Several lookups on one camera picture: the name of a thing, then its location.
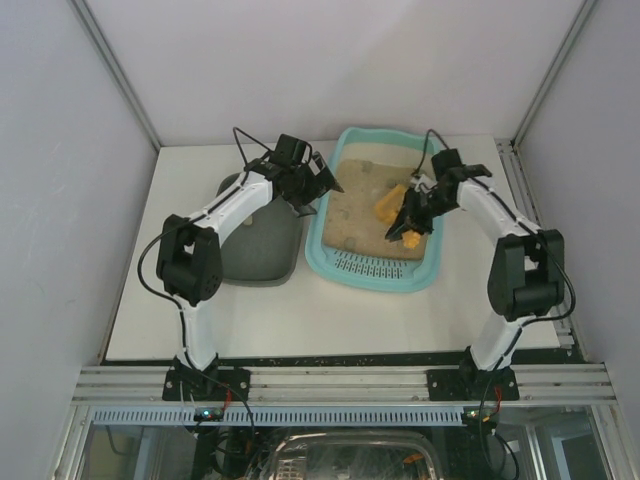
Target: metal rail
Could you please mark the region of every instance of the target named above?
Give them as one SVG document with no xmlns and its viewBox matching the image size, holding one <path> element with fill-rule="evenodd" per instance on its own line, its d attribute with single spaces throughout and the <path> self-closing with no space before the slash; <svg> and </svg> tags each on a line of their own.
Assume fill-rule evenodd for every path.
<svg viewBox="0 0 640 480">
<path fill-rule="evenodd" d="M 248 368 L 251 371 L 249 404 L 287 408 L 464 407 L 477 403 L 430 401 L 426 371 L 432 368 L 438 367 L 252 367 Z M 616 403 L 603 365 L 514 365 L 513 370 L 521 399 L 504 402 L 505 406 Z M 72 405 L 170 405 L 172 402 L 162 401 L 166 372 L 166 367 L 87 367 L 78 380 Z M 208 405 L 210 403 L 193 403 L 195 407 Z"/>
</svg>

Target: white table surface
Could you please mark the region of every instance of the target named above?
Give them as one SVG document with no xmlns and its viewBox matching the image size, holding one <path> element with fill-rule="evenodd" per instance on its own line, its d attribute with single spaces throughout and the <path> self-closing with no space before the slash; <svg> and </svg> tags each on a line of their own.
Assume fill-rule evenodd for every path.
<svg viewBox="0 0 640 480">
<path fill-rule="evenodd" d="M 465 163 L 482 163 L 494 174 L 497 190 L 514 206 L 494 140 L 488 135 L 447 137 Z M 312 142 L 325 158 L 335 142 Z M 246 146 L 251 159 L 262 152 Z M 177 311 L 147 293 L 136 276 L 142 249 L 172 214 L 189 215 L 210 202 L 220 182 L 241 169 L 235 146 L 167 147 L 160 151 L 133 261 L 107 350 L 108 360 L 170 359 L 180 346 Z M 223 357 L 344 355 L 463 350 L 491 313 L 486 293 L 494 248 L 475 220 L 457 210 L 445 218 L 442 261 L 436 281 L 411 294 L 380 293 L 332 283 L 315 274 L 304 256 L 279 287 L 222 285 L 213 301 L 225 315 L 216 324 Z M 155 276 L 157 246 L 144 275 Z M 551 324 L 528 327 L 519 348 L 557 347 Z"/>
</svg>

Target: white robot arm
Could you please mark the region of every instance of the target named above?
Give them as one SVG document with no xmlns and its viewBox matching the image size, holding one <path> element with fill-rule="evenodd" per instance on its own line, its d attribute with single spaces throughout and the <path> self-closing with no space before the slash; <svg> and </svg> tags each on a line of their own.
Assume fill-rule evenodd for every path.
<svg viewBox="0 0 640 480">
<path fill-rule="evenodd" d="M 307 142 L 281 135 L 273 151 L 250 162 L 209 205 L 189 217 L 165 220 L 156 274 L 168 294 L 160 296 L 180 309 L 181 361 L 205 370 L 217 357 L 211 322 L 215 305 L 207 300 L 222 282 L 220 248 L 231 232 L 278 196 L 302 216 L 312 213 L 309 204 L 329 190 L 342 191 L 322 156 Z"/>
<path fill-rule="evenodd" d="M 564 240 L 558 231 L 542 230 L 510 209 L 495 193 L 491 173 L 483 165 L 464 165 L 457 150 L 439 152 L 432 165 L 436 182 L 424 175 L 413 182 L 386 238 L 397 241 L 407 231 L 430 233 L 435 217 L 461 208 L 495 245 L 487 284 L 494 314 L 460 368 L 467 393 L 477 397 L 487 376 L 509 367 L 522 329 L 554 319 L 545 315 L 564 298 Z"/>
</svg>

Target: gray bowl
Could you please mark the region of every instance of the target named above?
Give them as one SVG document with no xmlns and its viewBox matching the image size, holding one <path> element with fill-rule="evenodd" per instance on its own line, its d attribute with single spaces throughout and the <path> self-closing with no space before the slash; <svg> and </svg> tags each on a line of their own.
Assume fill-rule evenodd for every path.
<svg viewBox="0 0 640 480">
<path fill-rule="evenodd" d="M 218 194 L 240 174 L 225 178 Z M 248 287 L 282 285 L 296 268 L 302 219 L 282 198 L 257 210 L 222 245 L 223 281 Z"/>
</svg>

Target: black cable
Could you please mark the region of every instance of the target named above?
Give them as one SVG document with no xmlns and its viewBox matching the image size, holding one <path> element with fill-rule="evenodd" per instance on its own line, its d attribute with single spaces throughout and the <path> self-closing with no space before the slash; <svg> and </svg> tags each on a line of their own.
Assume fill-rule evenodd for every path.
<svg viewBox="0 0 640 480">
<path fill-rule="evenodd" d="M 242 405 L 244 405 L 245 410 L 247 411 L 247 415 L 249 415 L 249 421 L 251 422 L 251 437 L 255 437 L 255 433 L 256 433 L 256 424 L 253 420 L 253 412 L 251 411 L 251 408 L 249 407 L 249 404 L 247 403 L 247 401 L 242 398 L 242 396 L 233 388 L 231 388 L 229 385 L 222 383 L 220 380 L 216 380 L 215 378 L 210 377 L 209 375 L 205 374 L 202 370 L 198 370 L 193 363 L 191 362 L 191 358 L 189 358 L 188 355 L 185 355 L 186 359 L 187 359 L 187 363 L 189 364 L 189 366 L 196 372 L 198 372 L 200 375 L 202 375 L 205 379 L 209 380 L 210 382 L 215 383 L 218 386 L 221 386 L 223 388 L 226 388 L 227 390 L 229 390 L 231 392 L 232 395 L 235 395 L 236 397 L 238 397 L 238 400 L 240 400 L 242 402 Z"/>
<path fill-rule="evenodd" d="M 528 325 L 532 325 L 534 323 L 538 323 L 538 322 L 552 322 L 552 321 L 562 320 L 562 319 L 565 319 L 565 318 L 569 317 L 575 311 L 576 300 L 577 299 L 576 299 L 576 292 L 575 292 L 575 289 L 573 287 L 573 283 L 571 282 L 571 279 L 567 275 L 565 269 L 560 265 L 560 262 L 555 257 L 555 255 L 549 250 L 549 248 L 547 247 L 547 244 L 544 241 L 544 239 L 542 239 L 537 232 L 534 232 L 531 228 L 529 228 L 529 226 L 526 225 L 524 222 L 518 220 L 518 217 L 513 213 L 513 211 L 509 208 L 509 206 L 506 204 L 506 202 L 496 192 L 494 192 L 491 188 L 489 188 L 489 186 L 487 184 L 485 184 L 481 180 L 478 180 L 477 178 L 470 178 L 470 180 L 473 183 L 481 186 L 487 192 L 489 192 L 489 194 L 500 204 L 500 206 L 507 213 L 507 215 L 514 222 L 516 222 L 518 224 L 518 226 L 520 226 L 525 232 L 527 232 L 529 235 L 533 236 L 536 239 L 538 245 L 540 245 L 540 248 L 542 248 L 545 251 L 545 253 L 549 257 L 549 259 L 551 260 L 553 265 L 560 272 L 560 275 L 562 275 L 562 279 L 564 281 L 564 284 L 567 286 L 567 288 L 569 290 L 569 296 L 571 298 L 571 301 L 570 301 L 570 304 L 569 304 L 569 308 L 564 313 L 562 313 L 560 315 L 551 316 L 551 317 L 537 317 L 537 318 L 532 318 L 530 320 L 524 321 L 522 323 L 522 325 L 520 326 L 520 328 L 518 328 L 518 331 L 516 332 L 516 335 L 514 336 L 513 340 L 511 341 L 511 344 L 505 350 L 505 352 L 502 354 L 502 356 L 500 357 L 498 362 L 496 362 L 496 365 L 493 367 L 493 369 L 491 371 L 491 375 L 489 377 L 489 381 L 487 382 L 487 386 L 486 386 L 486 388 L 484 390 L 484 393 L 482 395 L 482 398 L 480 400 L 480 408 L 479 408 L 479 413 L 478 413 L 478 417 L 479 417 L 479 419 L 478 419 L 478 432 L 480 434 L 480 446 L 481 446 L 482 453 L 484 455 L 485 461 L 487 462 L 487 465 L 489 466 L 489 468 L 493 471 L 493 465 L 491 463 L 491 459 L 489 458 L 489 455 L 488 455 L 488 452 L 487 452 L 487 446 L 484 443 L 484 437 L 482 435 L 482 423 L 484 421 L 484 416 L 482 415 L 482 409 L 484 407 L 484 403 L 486 401 L 487 394 L 489 392 L 489 388 L 493 384 L 493 380 L 495 378 L 496 372 L 497 372 L 499 366 L 502 364 L 503 360 L 515 348 L 518 340 L 520 339 L 520 336 L 522 335 L 523 329 L 525 327 L 527 327 Z M 516 460 L 516 457 L 515 457 L 513 451 L 511 450 L 511 447 L 509 447 L 509 445 L 504 441 L 504 439 L 502 437 L 500 437 L 498 434 L 494 433 L 494 435 L 496 436 L 496 438 L 498 438 L 498 441 L 500 441 L 500 443 L 502 443 L 503 446 L 509 451 L 509 453 L 511 453 L 511 456 L 513 458 L 513 461 L 514 461 L 515 467 L 516 467 L 516 474 L 515 474 L 515 477 L 514 477 L 513 480 L 517 480 L 518 478 L 520 478 L 520 467 L 518 465 L 518 462 Z"/>
<path fill-rule="evenodd" d="M 260 146 L 262 146 L 266 152 L 265 154 L 261 157 L 263 160 L 265 158 L 268 157 L 268 155 L 272 152 L 271 149 L 269 147 L 267 147 L 264 143 L 262 143 L 261 141 L 255 139 L 254 137 L 252 137 L 251 135 L 249 135 L 248 133 L 246 133 L 245 131 L 241 130 L 238 127 L 233 127 L 233 136 L 236 140 L 236 145 L 238 146 L 238 150 L 240 150 L 240 155 L 242 156 L 242 160 L 244 162 L 245 165 L 247 165 L 247 157 L 244 153 L 244 150 L 242 148 L 242 144 L 240 143 L 240 140 L 238 139 L 238 133 L 246 136 L 247 138 L 253 140 L 254 142 L 256 142 L 257 144 L 259 144 Z M 182 331 L 182 350 L 185 354 L 185 358 L 187 359 L 187 363 L 189 363 L 189 366 L 191 368 L 193 368 L 194 370 L 197 370 L 193 363 L 191 362 L 191 359 L 189 357 L 189 353 L 187 352 L 187 325 L 186 325 L 186 320 L 184 318 L 184 312 L 182 310 L 182 305 L 180 304 L 180 302 L 178 302 L 175 298 L 171 297 L 170 295 L 167 295 L 163 292 L 160 292 L 159 290 L 156 290 L 155 288 L 151 287 L 147 281 L 144 279 L 144 274 L 142 273 L 142 267 L 144 264 L 144 260 L 147 257 L 147 255 L 149 254 L 149 251 L 160 241 L 162 240 L 166 235 L 169 235 L 170 233 L 175 232 L 178 229 L 184 228 L 188 225 L 194 224 L 196 222 L 199 222 L 200 220 L 202 220 L 203 218 L 205 218 L 207 215 L 210 215 L 214 210 L 216 210 L 220 205 L 222 205 L 224 202 L 226 202 L 229 198 L 231 198 L 233 195 L 235 195 L 240 188 L 242 188 L 245 183 L 247 182 L 247 179 L 249 178 L 249 172 L 245 172 L 244 177 L 242 178 L 240 185 L 238 185 L 236 188 L 234 188 L 229 194 L 227 194 L 222 200 L 220 200 L 219 202 L 217 202 L 215 205 L 211 206 L 209 209 L 207 209 L 207 213 L 206 214 L 201 214 L 198 215 L 197 217 L 194 217 L 188 221 L 185 221 L 184 223 L 177 225 L 176 227 L 164 231 L 162 232 L 160 235 L 158 235 L 157 237 L 155 237 L 153 240 L 151 240 L 151 242 L 149 242 L 149 244 L 144 248 L 144 250 L 142 251 L 142 253 L 140 254 L 140 257 L 138 258 L 138 265 L 137 265 L 137 269 L 136 272 L 138 274 L 138 280 L 140 281 L 140 283 L 142 284 L 142 286 L 145 288 L 145 290 L 147 290 L 149 293 L 159 297 L 159 298 L 163 298 L 171 303 L 173 303 L 176 308 L 178 309 L 178 314 L 180 316 L 180 326 L 181 326 L 181 331 Z"/>
<path fill-rule="evenodd" d="M 520 220 L 518 220 L 518 217 L 513 213 L 513 211 L 509 208 L 509 206 L 505 203 L 505 201 L 496 192 L 494 192 L 491 188 L 489 188 L 489 186 L 486 183 L 473 177 L 470 178 L 469 180 L 471 180 L 476 185 L 480 185 L 487 192 L 489 192 L 489 194 L 500 204 L 500 206 L 507 213 L 507 215 L 509 215 L 509 217 L 511 217 L 511 219 L 514 222 L 516 222 L 518 226 L 520 226 L 525 232 L 527 232 L 529 235 L 532 235 L 536 239 L 538 245 L 540 245 L 540 248 L 542 248 L 545 251 L 549 259 L 551 260 L 551 263 L 553 263 L 553 265 L 560 272 L 560 275 L 562 275 L 562 279 L 569 290 L 569 297 L 571 300 L 569 303 L 569 308 L 567 309 L 566 312 L 553 317 L 532 318 L 530 320 L 525 321 L 522 324 L 522 327 L 526 327 L 527 325 L 531 325 L 533 323 L 538 323 L 538 322 L 553 322 L 556 320 L 564 320 L 565 318 L 569 317 L 576 309 L 576 302 L 577 302 L 576 291 L 575 291 L 575 288 L 573 288 L 573 283 L 571 282 L 571 279 L 567 275 L 567 272 L 560 265 L 560 262 L 558 261 L 556 256 L 551 252 L 551 250 L 549 250 L 549 247 L 547 247 L 546 242 L 540 237 L 538 233 L 534 232 L 524 222 L 521 222 Z"/>
<path fill-rule="evenodd" d="M 236 140 L 236 145 L 238 146 L 238 150 L 240 150 L 240 155 L 242 155 L 242 161 L 244 162 L 245 165 L 247 165 L 249 162 L 247 160 L 247 156 L 244 154 L 244 149 L 242 148 L 242 144 L 240 143 L 240 139 L 238 138 L 238 133 L 240 133 L 241 135 L 244 135 L 249 140 L 253 140 L 253 142 L 255 142 L 258 145 L 260 145 L 268 153 L 271 153 L 272 150 L 269 147 L 267 147 L 264 143 L 262 143 L 260 140 L 252 137 L 247 132 L 245 132 L 244 130 L 242 130 L 242 129 L 238 128 L 238 127 L 233 127 L 233 138 Z"/>
<path fill-rule="evenodd" d="M 418 164 L 418 168 L 416 168 L 413 171 L 413 174 L 416 175 L 418 172 L 420 172 L 420 169 L 422 168 L 422 164 L 424 163 L 424 159 L 427 156 L 427 146 L 429 144 L 429 135 L 435 135 L 436 138 L 438 140 L 440 140 L 440 143 L 442 143 L 442 145 L 444 146 L 444 148 L 446 150 L 449 150 L 449 145 L 447 145 L 447 142 L 445 142 L 444 138 L 442 138 L 442 135 L 440 135 L 438 132 L 436 132 L 433 128 L 430 128 L 429 130 L 427 130 L 427 133 L 424 136 L 424 143 L 422 145 L 422 159 L 420 160 L 420 163 Z"/>
<path fill-rule="evenodd" d="M 113 434 L 111 433 L 111 427 L 109 425 L 104 426 L 107 431 L 107 438 L 109 439 L 109 447 L 111 447 L 111 451 L 116 455 L 120 455 L 122 457 L 135 457 L 138 455 L 138 451 L 140 450 L 140 442 L 142 441 L 142 436 L 144 435 L 144 427 L 140 429 L 140 438 L 138 439 L 138 448 L 132 448 L 130 452 L 121 452 L 116 448 L 116 444 L 113 441 Z"/>
<path fill-rule="evenodd" d="M 514 453 L 513 449 L 509 446 L 509 444 L 507 443 L 507 441 L 502 438 L 502 436 L 498 433 L 494 433 L 493 434 L 494 437 L 496 437 L 496 440 L 498 440 L 498 442 L 500 442 L 500 444 L 502 445 L 502 448 L 504 448 L 506 451 L 509 452 L 509 455 L 511 455 L 511 459 L 513 460 L 513 465 L 516 469 L 513 478 L 511 480 L 519 480 L 520 478 L 520 464 L 518 463 L 518 459 L 516 458 L 516 454 Z M 504 470 L 504 463 L 502 464 L 502 469 L 500 470 L 500 473 L 502 474 L 502 470 Z"/>
<path fill-rule="evenodd" d="M 263 148 L 265 148 L 267 151 L 265 152 L 265 154 L 261 157 L 262 160 L 266 159 L 269 154 L 272 152 L 271 149 L 269 147 L 267 147 L 264 143 L 260 142 L 259 140 L 256 140 L 254 137 L 252 137 L 251 135 L 247 134 L 246 132 L 244 132 L 243 130 L 237 128 L 237 127 L 233 127 L 233 135 L 236 139 L 236 145 L 238 146 L 238 149 L 240 150 L 240 155 L 242 156 L 243 162 L 245 163 L 245 165 L 248 163 L 247 162 L 247 157 L 244 153 L 244 150 L 242 149 L 242 145 L 240 144 L 240 141 L 238 139 L 238 133 L 241 133 L 242 135 L 246 136 L 247 138 L 253 140 L 254 142 L 256 142 L 257 144 L 259 144 L 260 146 L 262 146 Z M 208 375 L 206 375 L 205 373 L 203 373 L 201 370 L 199 370 L 198 368 L 196 368 L 196 366 L 193 364 L 193 361 L 191 360 L 191 356 L 189 355 L 189 351 L 187 349 L 187 325 L 186 325 L 186 319 L 184 317 L 184 312 L 182 310 L 182 305 L 180 304 L 180 302 L 178 302 L 178 300 L 176 300 L 175 298 L 173 298 L 170 295 L 167 295 L 163 292 L 160 292 L 159 290 L 154 289 L 153 287 L 151 287 L 147 281 L 144 278 L 144 274 L 142 273 L 142 268 L 144 265 L 144 260 L 146 258 L 146 256 L 149 254 L 149 251 L 160 241 L 162 240 L 166 235 L 175 232 L 176 230 L 180 229 L 180 228 L 184 228 L 188 225 L 194 224 L 196 222 L 199 222 L 200 220 L 202 220 L 203 218 L 205 218 L 207 215 L 210 215 L 213 211 L 215 211 L 218 207 L 220 207 L 220 205 L 222 205 L 223 203 L 225 203 L 229 198 L 231 198 L 233 195 L 235 195 L 243 186 L 244 184 L 247 182 L 247 179 L 249 177 L 249 172 L 246 172 L 244 174 L 244 177 L 242 178 L 240 184 L 234 188 L 231 192 L 229 192 L 227 195 L 225 195 L 225 197 L 223 199 L 221 199 L 219 202 L 216 202 L 213 206 L 211 206 L 210 208 L 207 209 L 206 213 L 203 213 L 201 215 L 198 215 L 197 217 L 194 217 L 192 219 L 189 219 L 188 221 L 185 221 L 184 223 L 174 227 L 173 229 L 167 230 L 165 232 L 162 232 L 160 235 L 158 235 L 157 237 L 155 237 L 153 240 L 151 240 L 151 242 L 149 242 L 149 244 L 144 248 L 144 250 L 142 251 L 142 253 L 140 254 L 140 257 L 138 259 L 138 265 L 137 265 L 137 269 L 136 272 L 138 274 L 138 280 L 140 281 L 140 283 L 142 284 L 142 286 L 151 294 L 159 297 L 159 298 L 163 298 L 171 303 L 173 303 L 176 308 L 178 309 L 178 315 L 180 317 L 180 326 L 181 326 L 181 337 L 182 337 L 182 350 L 184 352 L 184 356 L 185 359 L 187 361 L 187 363 L 189 364 L 189 367 L 191 367 L 191 369 L 193 369 L 194 371 L 198 372 L 200 375 L 202 375 L 204 378 L 206 378 L 207 380 L 222 386 L 224 388 L 226 388 L 227 390 L 229 390 L 233 395 L 235 395 L 236 397 L 238 397 L 238 399 L 242 402 L 242 404 L 244 405 L 245 409 L 247 410 L 247 414 L 249 415 L 249 420 L 251 422 L 251 434 L 252 437 L 255 435 L 255 422 L 253 419 L 253 412 L 251 411 L 251 408 L 249 408 L 249 404 L 242 398 L 242 396 L 235 391 L 233 388 L 231 388 L 228 385 L 225 385 L 224 383 L 209 377 Z"/>
</svg>

